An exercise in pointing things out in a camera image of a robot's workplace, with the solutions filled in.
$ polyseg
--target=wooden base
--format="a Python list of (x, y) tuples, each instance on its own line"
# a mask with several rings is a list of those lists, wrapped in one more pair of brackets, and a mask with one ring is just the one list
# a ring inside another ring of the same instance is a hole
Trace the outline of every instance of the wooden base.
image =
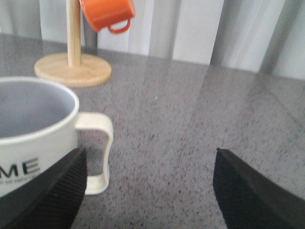
[(56, 53), (39, 59), (34, 69), (38, 77), (69, 87), (93, 86), (111, 77), (111, 66), (107, 61), (85, 53), (81, 54), (80, 66), (70, 67), (67, 53)]

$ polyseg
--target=white curtain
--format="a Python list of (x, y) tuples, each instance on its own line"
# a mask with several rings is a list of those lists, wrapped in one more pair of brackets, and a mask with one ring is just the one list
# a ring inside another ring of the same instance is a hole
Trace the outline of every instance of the white curtain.
[[(26, 2), (0, 0), (1, 31), (66, 42), (65, 1)], [(98, 48), (305, 79), (304, 0), (134, 3), (129, 31), (103, 29)]]

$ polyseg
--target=gray granite countertop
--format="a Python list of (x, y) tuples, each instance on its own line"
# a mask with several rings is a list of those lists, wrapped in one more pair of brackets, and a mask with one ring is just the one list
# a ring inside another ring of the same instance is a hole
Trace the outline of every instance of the gray granite countertop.
[[(44, 55), (66, 45), (0, 35), (0, 76), (34, 76)], [(216, 148), (236, 153), (305, 198), (305, 82), (103, 50), (112, 77), (73, 89), (81, 111), (114, 124), (110, 185), (85, 197), (73, 229), (225, 229), (212, 180)], [(88, 170), (102, 143), (81, 132)]]

